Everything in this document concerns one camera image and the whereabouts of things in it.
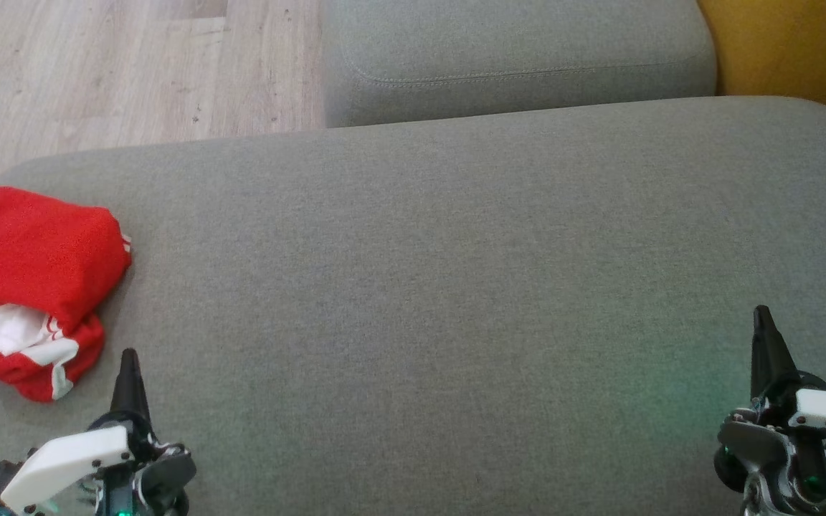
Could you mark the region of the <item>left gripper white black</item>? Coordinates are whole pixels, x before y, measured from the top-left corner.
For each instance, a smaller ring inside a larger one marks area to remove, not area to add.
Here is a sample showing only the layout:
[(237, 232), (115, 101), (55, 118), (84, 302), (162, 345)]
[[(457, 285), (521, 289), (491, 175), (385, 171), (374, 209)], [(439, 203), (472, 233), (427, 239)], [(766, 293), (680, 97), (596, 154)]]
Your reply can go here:
[(95, 515), (187, 515), (186, 485), (196, 462), (180, 443), (158, 440), (140, 359), (124, 349), (110, 405), (111, 424), (47, 441), (10, 474), (1, 489), (8, 510), (40, 507), (69, 487), (81, 487)]

